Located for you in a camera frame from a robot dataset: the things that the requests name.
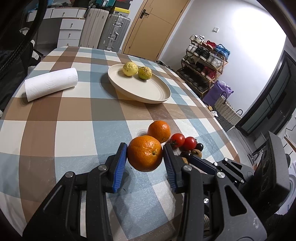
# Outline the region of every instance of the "metal screw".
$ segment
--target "metal screw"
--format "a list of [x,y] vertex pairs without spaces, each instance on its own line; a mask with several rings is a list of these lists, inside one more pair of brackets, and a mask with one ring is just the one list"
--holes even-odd
[[223,173],[223,172],[217,172],[217,177],[218,178],[224,178],[225,177],[225,173]]
[[183,169],[184,169],[185,171],[191,171],[191,170],[192,170],[192,166],[185,165],[185,166],[183,167]]
[[66,172],[65,177],[70,178],[73,177],[74,173],[73,172]]
[[100,171],[105,171],[106,169],[107,169],[107,166],[106,165],[99,165],[98,166],[98,169],[100,170]]

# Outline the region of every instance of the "paper towel roll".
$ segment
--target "paper towel roll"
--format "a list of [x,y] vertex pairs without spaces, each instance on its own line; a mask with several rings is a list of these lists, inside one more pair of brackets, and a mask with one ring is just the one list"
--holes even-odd
[[76,86],[78,74],[75,68],[61,69],[25,80],[28,101]]

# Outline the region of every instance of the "plate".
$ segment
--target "plate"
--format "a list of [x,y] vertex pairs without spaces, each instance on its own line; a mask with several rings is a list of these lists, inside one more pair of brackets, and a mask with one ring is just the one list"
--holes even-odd
[[137,74],[128,77],[122,71],[123,64],[108,69],[111,84],[125,96],[149,104],[162,103],[171,96],[170,88],[159,77],[152,74],[149,80],[142,80]]

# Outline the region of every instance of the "plaid pattern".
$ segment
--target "plaid pattern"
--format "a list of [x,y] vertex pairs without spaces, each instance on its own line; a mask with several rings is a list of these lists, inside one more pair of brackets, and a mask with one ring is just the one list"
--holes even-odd
[[[117,92],[108,80],[108,68],[128,61],[150,67],[169,86],[171,98],[162,104],[145,104]],[[80,174],[104,163],[120,142],[128,144],[155,120],[165,120],[172,133],[195,137],[204,144],[203,157],[211,162],[223,157],[239,161],[216,119],[167,68],[125,54],[61,47],[28,78],[71,67],[78,72],[76,87],[28,103],[23,83],[0,120],[0,208],[20,234],[65,172]],[[170,191],[163,163],[144,173],[127,162],[123,188],[107,199],[114,240],[173,238],[182,198]]]

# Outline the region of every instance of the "washing machine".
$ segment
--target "washing machine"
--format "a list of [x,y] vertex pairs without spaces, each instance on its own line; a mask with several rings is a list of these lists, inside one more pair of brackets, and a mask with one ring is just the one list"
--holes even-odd
[[284,204],[277,211],[277,214],[286,214],[291,207],[296,197],[296,161],[292,162],[289,166],[289,181],[290,181],[290,192],[287,196]]

